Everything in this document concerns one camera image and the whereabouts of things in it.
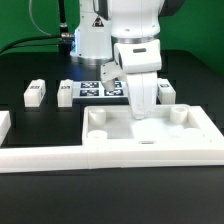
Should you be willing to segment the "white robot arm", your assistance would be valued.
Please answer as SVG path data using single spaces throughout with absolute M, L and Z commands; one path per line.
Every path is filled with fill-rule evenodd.
M 106 91 L 127 83 L 135 118 L 156 105 L 157 72 L 162 68 L 159 19 L 174 15 L 185 0 L 79 0 L 80 22 L 71 55 L 98 65 Z

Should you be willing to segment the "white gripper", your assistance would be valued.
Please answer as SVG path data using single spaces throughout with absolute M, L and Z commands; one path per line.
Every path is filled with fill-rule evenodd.
M 157 73 L 154 71 L 162 68 L 160 41 L 156 39 L 140 44 L 116 43 L 114 60 L 117 64 L 108 62 L 100 67 L 103 87 L 114 90 L 115 80 L 125 81 L 126 73 L 128 99 L 133 116 L 136 119 L 148 117 L 156 106 Z

